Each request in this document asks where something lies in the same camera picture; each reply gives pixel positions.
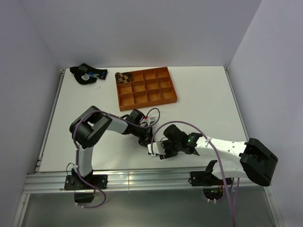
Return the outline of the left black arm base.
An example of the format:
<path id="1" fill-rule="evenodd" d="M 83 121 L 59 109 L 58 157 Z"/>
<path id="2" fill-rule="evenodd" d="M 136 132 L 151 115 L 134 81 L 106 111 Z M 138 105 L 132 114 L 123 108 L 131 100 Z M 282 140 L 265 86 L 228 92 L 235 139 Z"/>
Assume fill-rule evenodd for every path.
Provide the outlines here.
<path id="1" fill-rule="evenodd" d="M 107 188 L 108 175 L 90 175 L 84 178 L 89 184 L 99 189 Z M 78 191 L 78 190 L 93 190 L 94 188 L 84 183 L 79 176 L 68 175 L 65 179 L 64 190 L 65 191 Z"/>

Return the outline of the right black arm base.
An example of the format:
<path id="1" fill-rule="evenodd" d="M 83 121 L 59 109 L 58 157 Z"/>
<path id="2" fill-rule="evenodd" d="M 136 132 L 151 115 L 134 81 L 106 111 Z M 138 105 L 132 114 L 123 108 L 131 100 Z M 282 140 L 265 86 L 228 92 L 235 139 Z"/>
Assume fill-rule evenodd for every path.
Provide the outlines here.
<path id="1" fill-rule="evenodd" d="M 192 186 L 221 186 L 223 185 L 223 180 L 220 180 L 211 173 L 206 173 L 205 171 L 192 171 L 190 172 L 190 178 L 188 182 Z"/>

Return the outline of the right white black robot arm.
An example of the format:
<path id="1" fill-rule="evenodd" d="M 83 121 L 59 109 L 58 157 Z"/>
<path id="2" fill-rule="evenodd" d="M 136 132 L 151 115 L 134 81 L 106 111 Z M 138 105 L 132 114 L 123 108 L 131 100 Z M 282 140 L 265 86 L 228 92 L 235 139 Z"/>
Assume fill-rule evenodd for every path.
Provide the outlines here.
<path id="1" fill-rule="evenodd" d="M 248 178 L 264 187 L 271 185 L 278 158 L 258 139 L 228 141 L 205 138 L 201 133 L 186 134 L 174 124 L 163 134 L 165 140 L 154 142 L 149 148 L 149 152 L 161 160 L 175 157 L 179 152 L 210 157 L 205 170 L 191 173 L 192 186 L 230 185 L 236 178 Z"/>

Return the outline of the orange compartment tray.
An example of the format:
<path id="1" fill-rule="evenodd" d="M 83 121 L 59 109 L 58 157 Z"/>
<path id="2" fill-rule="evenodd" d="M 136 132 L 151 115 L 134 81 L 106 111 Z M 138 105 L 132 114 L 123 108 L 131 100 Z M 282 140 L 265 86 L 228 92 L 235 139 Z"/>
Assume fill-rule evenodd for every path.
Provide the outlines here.
<path id="1" fill-rule="evenodd" d="M 129 71 L 131 82 L 117 84 L 120 111 L 175 103 L 178 100 L 168 67 Z"/>

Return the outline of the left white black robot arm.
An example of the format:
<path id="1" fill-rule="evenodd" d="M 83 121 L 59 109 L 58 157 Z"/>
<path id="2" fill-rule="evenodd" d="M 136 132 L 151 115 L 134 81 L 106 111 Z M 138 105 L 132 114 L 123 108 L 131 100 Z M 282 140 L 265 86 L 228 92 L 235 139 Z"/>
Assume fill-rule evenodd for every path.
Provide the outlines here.
<path id="1" fill-rule="evenodd" d="M 72 170 L 75 183 L 82 189 L 89 188 L 93 180 L 92 155 L 93 148 L 106 131 L 121 135 L 134 135 L 139 145 L 147 147 L 153 137 L 153 123 L 142 121 L 146 116 L 133 109 L 122 117 L 105 113 L 96 106 L 91 106 L 70 125 L 70 133 L 76 146 L 76 164 Z"/>

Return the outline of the brown yellow argyle sock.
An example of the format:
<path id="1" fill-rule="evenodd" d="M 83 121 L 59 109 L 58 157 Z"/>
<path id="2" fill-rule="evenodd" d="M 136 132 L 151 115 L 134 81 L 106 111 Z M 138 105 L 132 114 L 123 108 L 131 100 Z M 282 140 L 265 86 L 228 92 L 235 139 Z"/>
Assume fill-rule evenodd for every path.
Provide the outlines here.
<path id="1" fill-rule="evenodd" d="M 131 73 L 125 72 L 125 73 L 120 73 L 117 72 L 115 74 L 115 79 L 116 79 L 116 83 L 117 84 L 124 84 L 124 83 L 128 83 L 131 82 Z"/>

